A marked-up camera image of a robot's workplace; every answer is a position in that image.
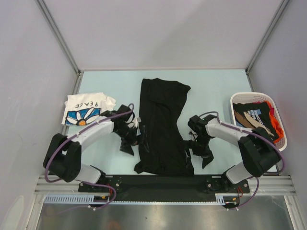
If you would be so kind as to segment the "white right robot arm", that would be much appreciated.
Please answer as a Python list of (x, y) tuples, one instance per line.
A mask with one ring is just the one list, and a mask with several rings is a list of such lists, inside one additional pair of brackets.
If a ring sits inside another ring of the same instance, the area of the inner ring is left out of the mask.
[(185, 149), (202, 158), (202, 167), (213, 161), (209, 147), (211, 139), (219, 138), (239, 148), (242, 161), (221, 174), (221, 186), (226, 192), (233, 192), (245, 179), (261, 177), (273, 165), (283, 161), (281, 152), (263, 127), (238, 127), (211, 113), (191, 117), (188, 126), (196, 137), (185, 141)]

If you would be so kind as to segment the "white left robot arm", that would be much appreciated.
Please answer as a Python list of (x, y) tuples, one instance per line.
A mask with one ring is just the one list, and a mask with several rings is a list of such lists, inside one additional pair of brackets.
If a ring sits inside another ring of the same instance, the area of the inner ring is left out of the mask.
[(115, 133), (121, 139), (120, 151), (134, 155), (132, 148), (141, 140), (141, 119), (135, 116), (133, 110), (133, 103), (121, 105), (118, 110), (106, 110), (99, 114), (93, 123), (71, 136), (55, 134), (43, 162), (45, 180), (48, 183), (76, 180), (89, 184), (97, 192), (102, 191), (106, 186), (104, 172), (83, 164), (82, 153), (99, 138)]

